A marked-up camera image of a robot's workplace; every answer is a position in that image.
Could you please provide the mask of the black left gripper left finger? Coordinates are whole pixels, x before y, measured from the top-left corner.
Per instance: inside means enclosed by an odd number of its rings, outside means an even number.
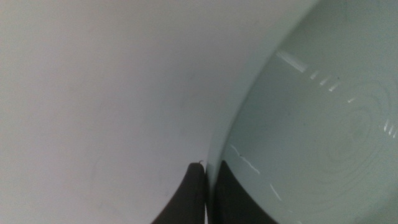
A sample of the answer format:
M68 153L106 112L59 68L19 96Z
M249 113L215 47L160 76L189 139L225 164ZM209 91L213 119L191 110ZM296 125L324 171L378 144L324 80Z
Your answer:
M189 164L177 191L152 224L205 223L205 170Z

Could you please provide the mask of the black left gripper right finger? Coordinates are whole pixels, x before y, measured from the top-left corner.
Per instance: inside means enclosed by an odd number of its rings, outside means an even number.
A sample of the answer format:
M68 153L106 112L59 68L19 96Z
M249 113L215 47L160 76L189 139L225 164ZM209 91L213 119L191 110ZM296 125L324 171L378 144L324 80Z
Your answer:
M214 187L211 223L277 224L244 190L226 161L222 161Z

